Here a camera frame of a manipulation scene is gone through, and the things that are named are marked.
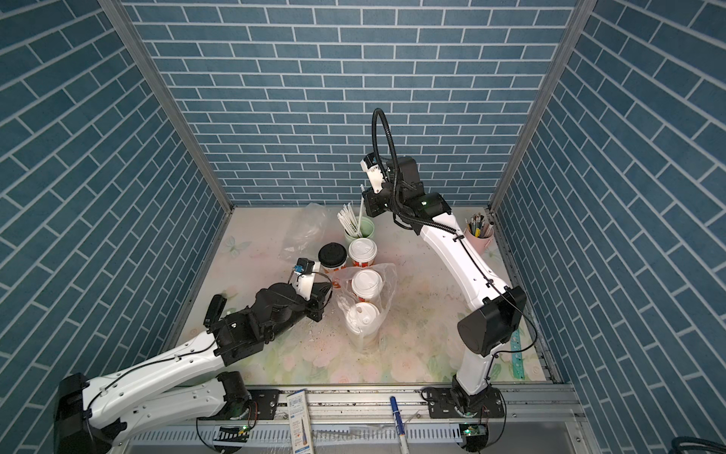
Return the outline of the single white straw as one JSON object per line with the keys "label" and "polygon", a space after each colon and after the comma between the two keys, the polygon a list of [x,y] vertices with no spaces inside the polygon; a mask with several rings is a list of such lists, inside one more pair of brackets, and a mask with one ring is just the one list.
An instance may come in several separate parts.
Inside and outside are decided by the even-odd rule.
{"label": "single white straw", "polygon": [[361,195],[360,195],[360,204],[358,209],[358,215],[357,215],[357,237],[363,238],[363,232],[362,232],[362,218],[363,218],[363,212],[364,212],[364,204],[365,204],[365,198],[364,198],[364,192],[365,187],[364,185],[360,185],[361,189]]}

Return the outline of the red cup black lid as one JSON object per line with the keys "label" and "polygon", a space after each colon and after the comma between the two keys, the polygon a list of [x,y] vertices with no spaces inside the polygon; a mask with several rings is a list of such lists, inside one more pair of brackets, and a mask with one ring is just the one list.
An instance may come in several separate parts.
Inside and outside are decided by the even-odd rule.
{"label": "red cup black lid", "polygon": [[327,243],[319,250],[318,259],[327,272],[343,269],[347,265],[347,249],[338,242]]}

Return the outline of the clear plastic carrier bag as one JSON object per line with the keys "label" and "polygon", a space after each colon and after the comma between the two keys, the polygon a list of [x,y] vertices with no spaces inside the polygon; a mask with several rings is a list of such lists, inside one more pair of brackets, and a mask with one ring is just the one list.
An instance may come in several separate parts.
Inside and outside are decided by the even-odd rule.
{"label": "clear plastic carrier bag", "polygon": [[[381,325],[378,330],[378,340],[375,343],[375,345],[369,349],[366,349],[364,351],[358,352],[370,352],[377,348],[378,342],[379,342],[379,334],[381,331],[381,327],[383,323],[386,321],[386,318],[389,315],[389,311],[391,310],[392,302],[395,297],[396,289],[397,289],[397,282],[398,282],[398,275],[396,266],[391,263],[383,263],[374,265],[372,267],[366,267],[368,269],[372,269],[376,272],[378,272],[384,280],[384,286],[380,293],[380,296],[368,303],[372,303],[375,306],[378,307],[380,313],[381,313]],[[355,305],[356,303],[360,303],[360,301],[357,299],[357,295],[353,293],[352,287],[351,287],[351,281],[354,277],[354,275],[363,270],[365,268],[359,268],[359,267],[350,267],[343,269],[341,271],[335,272],[333,274],[334,282],[338,284],[340,287],[338,289],[334,290],[334,302],[337,305],[338,313],[340,314],[340,319],[342,321],[342,325],[344,327],[345,333],[348,336],[347,330],[346,330],[346,323],[345,323],[345,312],[348,308],[351,308],[351,306]]]}

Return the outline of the beige cup white lid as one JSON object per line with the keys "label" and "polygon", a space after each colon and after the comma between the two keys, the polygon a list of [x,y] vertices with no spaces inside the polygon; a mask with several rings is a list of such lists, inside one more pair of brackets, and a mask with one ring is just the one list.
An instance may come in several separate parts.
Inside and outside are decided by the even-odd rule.
{"label": "beige cup white lid", "polygon": [[346,330],[355,349],[364,351],[375,345],[381,320],[378,307],[372,303],[356,303],[346,310]]}

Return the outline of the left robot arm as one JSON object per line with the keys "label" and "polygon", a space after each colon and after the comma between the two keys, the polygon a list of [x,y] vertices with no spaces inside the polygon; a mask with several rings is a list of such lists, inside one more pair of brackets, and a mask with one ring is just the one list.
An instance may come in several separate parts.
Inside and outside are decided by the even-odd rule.
{"label": "left robot arm", "polygon": [[152,359],[97,378],[64,378],[54,412],[54,451],[107,453],[144,431],[253,410],[242,377],[229,366],[261,352],[304,318],[321,321],[332,294],[330,281],[299,275],[261,289],[251,306]]}

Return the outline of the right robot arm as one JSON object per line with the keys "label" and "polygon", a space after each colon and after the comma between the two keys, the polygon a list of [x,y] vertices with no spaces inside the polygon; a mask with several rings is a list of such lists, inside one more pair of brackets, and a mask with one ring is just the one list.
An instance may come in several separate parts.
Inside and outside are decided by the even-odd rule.
{"label": "right robot arm", "polygon": [[398,156],[380,108],[372,112],[371,133],[372,150],[361,162],[371,183],[362,192],[367,215],[389,212],[396,225],[419,236],[454,276],[471,310],[458,323],[465,345],[461,367],[449,390],[427,392],[429,413],[441,418],[452,407],[462,415],[501,416],[504,399],[491,384],[491,372],[497,358],[515,351],[510,338],[525,320],[527,295],[485,264],[444,197],[425,190],[415,160]]}

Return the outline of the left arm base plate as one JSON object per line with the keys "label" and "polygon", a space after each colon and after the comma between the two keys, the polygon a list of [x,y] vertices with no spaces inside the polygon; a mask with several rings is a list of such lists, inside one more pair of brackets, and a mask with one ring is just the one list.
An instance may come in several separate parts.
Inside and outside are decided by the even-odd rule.
{"label": "left arm base plate", "polygon": [[231,421],[243,420],[249,423],[259,420],[273,420],[277,412],[280,391],[263,388],[248,391],[248,396],[227,393],[223,406],[211,416],[202,420]]}

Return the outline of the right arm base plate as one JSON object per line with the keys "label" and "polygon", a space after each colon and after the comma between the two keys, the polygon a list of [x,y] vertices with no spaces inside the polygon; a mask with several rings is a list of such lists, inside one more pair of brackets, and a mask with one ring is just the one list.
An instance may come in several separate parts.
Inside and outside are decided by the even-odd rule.
{"label": "right arm base plate", "polygon": [[425,387],[420,395],[427,403],[432,419],[503,418],[506,415],[502,393],[493,386],[476,395],[467,395],[458,387]]}

